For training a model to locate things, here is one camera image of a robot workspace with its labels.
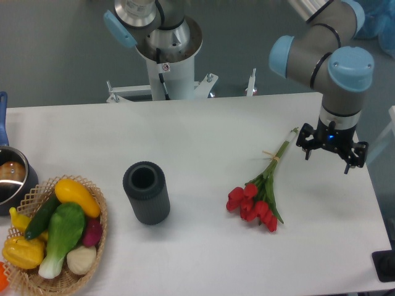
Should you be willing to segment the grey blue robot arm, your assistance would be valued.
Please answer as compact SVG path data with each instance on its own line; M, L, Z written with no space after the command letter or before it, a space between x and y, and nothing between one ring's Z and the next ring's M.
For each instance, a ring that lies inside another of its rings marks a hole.
M356 1L290 1L308 24L302 38L282 36L273 45L268 64L276 74L322 94L315 128L304 124L296 144L309 158L323 149L339 155L346 169L365 164L367 142L354 142L375 67L372 55L349 45L365 22Z

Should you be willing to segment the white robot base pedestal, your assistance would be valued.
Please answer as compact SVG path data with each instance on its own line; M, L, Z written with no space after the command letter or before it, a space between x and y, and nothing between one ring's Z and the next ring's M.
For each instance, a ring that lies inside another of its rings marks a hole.
M202 31L191 18L186 17L191 39L184 48L171 50L150 47L148 43L129 49L136 49L145 60L149 84L142 86L112 87L108 102L123 102L127 97L150 95L153 101L191 100L213 97L212 88L218 76L207 73L201 81L195 80L195 56L202 46Z

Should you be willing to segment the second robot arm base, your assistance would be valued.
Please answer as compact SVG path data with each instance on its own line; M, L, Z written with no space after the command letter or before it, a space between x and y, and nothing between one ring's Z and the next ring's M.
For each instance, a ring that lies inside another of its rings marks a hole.
M160 49L184 48L191 39L184 1L115 1L103 16L111 35L122 46L148 43Z

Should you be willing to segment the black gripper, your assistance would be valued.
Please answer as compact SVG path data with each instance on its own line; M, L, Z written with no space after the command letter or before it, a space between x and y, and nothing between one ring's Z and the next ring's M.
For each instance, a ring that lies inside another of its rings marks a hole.
M319 120L316 129L305 123L299 132L296 145L304 151L306 160L316 149L347 154L344 169L346 175L351 168L363 168L367 159L368 142L354 142L355 130L356 125L348 129L337 129L334 121L327 126Z

